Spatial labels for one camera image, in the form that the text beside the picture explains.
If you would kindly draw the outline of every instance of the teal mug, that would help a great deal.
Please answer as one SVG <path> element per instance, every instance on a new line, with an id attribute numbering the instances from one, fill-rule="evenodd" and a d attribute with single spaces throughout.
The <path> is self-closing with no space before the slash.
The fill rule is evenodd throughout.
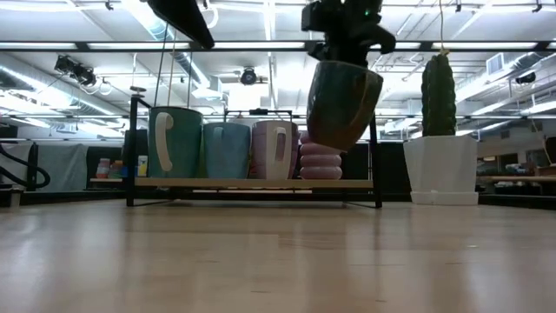
<path id="1" fill-rule="evenodd" d="M 199 167 L 202 114 L 160 106 L 149 112 L 149 176 L 193 178 Z"/>
<path id="2" fill-rule="evenodd" d="M 361 66 L 319 62 L 308 96 L 307 126 L 311 141 L 349 150 L 373 117 L 383 81 L 380 75 Z"/>

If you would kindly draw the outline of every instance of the light blue mug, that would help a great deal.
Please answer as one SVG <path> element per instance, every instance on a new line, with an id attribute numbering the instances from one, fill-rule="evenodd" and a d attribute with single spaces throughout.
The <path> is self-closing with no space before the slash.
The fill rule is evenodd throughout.
<path id="1" fill-rule="evenodd" d="M 247 178 L 251 148 L 249 126 L 209 123 L 204 125 L 202 137 L 208 178 Z"/>

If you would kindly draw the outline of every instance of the small bottle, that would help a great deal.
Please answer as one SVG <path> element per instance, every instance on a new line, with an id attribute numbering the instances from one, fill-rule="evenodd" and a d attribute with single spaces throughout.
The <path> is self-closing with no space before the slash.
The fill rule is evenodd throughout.
<path id="1" fill-rule="evenodd" d="M 102 158 L 96 167 L 96 178 L 108 178 L 110 171 L 110 159 Z"/>
<path id="2" fill-rule="evenodd" d="M 147 176 L 147 161 L 148 156 L 139 156 L 137 159 L 137 176 L 146 177 Z"/>

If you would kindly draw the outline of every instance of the cactus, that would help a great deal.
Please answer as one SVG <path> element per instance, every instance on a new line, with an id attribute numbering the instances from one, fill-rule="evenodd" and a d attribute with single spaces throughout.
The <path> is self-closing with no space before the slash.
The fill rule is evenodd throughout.
<path id="1" fill-rule="evenodd" d="M 423 136 L 455 135 L 455 86 L 448 58 L 439 54 L 428 61 L 422 80 Z"/>

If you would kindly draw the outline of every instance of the stacked pink rings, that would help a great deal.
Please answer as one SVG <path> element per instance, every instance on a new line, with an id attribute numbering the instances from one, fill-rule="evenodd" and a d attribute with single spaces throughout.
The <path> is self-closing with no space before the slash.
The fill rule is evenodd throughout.
<path id="1" fill-rule="evenodd" d="M 301 171 L 303 179 L 340 179 L 340 151 L 312 143 L 306 131 L 301 134 Z"/>

